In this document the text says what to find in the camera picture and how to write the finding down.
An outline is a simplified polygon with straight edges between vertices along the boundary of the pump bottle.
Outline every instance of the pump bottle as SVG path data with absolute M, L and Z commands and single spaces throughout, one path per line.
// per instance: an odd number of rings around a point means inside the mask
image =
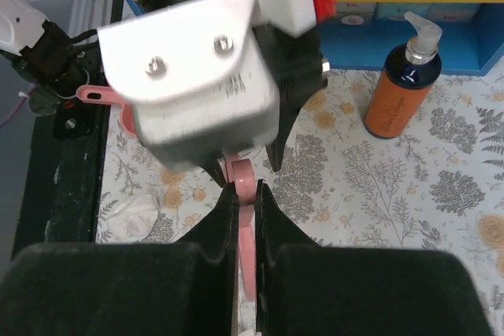
M 417 35 L 387 56 L 364 125 L 378 138 L 399 136 L 441 73 L 438 42 L 443 31 L 412 12 L 404 15 Z

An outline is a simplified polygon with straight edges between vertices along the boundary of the table surface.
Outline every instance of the table surface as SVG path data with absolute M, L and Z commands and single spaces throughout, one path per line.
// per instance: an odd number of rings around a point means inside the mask
M 471 273 L 491 326 L 504 335 L 504 59 L 483 78 L 441 76 L 403 135 L 363 128 L 377 72 L 331 72 L 302 110 L 281 172 L 265 149 L 247 152 L 280 207 L 324 246 L 440 249 Z M 111 111 L 97 242 L 123 242 L 109 214 L 136 194 L 160 199 L 143 242 L 173 242 L 220 188 L 200 168 L 167 172 Z M 241 297 L 242 322 L 254 304 Z

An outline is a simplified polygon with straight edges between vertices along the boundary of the screw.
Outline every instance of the screw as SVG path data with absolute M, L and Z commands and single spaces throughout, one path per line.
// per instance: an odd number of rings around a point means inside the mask
M 233 51 L 233 39 L 226 35 L 218 35 L 213 39 L 213 48 L 219 55 L 229 54 Z
M 149 76 L 162 76 L 166 73 L 166 65 L 161 57 L 152 57 L 145 70 Z
M 65 128 L 67 130 L 72 130 L 73 128 L 75 128 L 76 125 L 77 125 L 77 122 L 76 122 L 75 118 L 70 118 L 70 119 L 66 120 L 66 122 L 65 122 Z

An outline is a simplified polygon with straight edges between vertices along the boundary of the blue box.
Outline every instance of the blue box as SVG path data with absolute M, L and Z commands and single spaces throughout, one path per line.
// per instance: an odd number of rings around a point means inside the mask
M 378 20 L 405 21 L 404 14 L 413 12 L 426 17 L 431 8 L 430 3 L 379 3 L 375 18 Z
M 475 3 L 435 3 L 427 18 L 435 23 L 470 23 L 479 10 L 480 4 Z
M 470 23 L 439 23 L 443 74 L 485 76 L 504 55 L 504 4 L 483 4 Z M 379 71 L 397 45 L 416 35 L 410 23 L 375 20 L 358 28 L 319 26 L 322 52 L 332 68 Z

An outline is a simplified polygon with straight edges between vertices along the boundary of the pink plastic handle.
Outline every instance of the pink plastic handle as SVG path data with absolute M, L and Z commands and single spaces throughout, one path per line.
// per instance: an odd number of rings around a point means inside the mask
M 248 301 L 255 300 L 255 237 L 252 230 L 256 183 L 254 169 L 249 159 L 240 160 L 237 155 L 226 157 L 228 182 L 235 182 L 239 199 L 238 254 L 242 267 L 243 289 Z
M 119 105 L 119 124 L 131 137 L 136 137 L 135 121 L 133 120 L 132 107 L 129 102 L 119 96 L 110 87 L 91 86 L 89 84 L 77 89 L 77 98 L 87 104 Z
M 120 105 L 122 107 L 128 104 L 126 100 L 110 87 L 91 86 L 86 84 L 80 86 L 76 94 L 81 102 L 86 102 L 87 104 Z

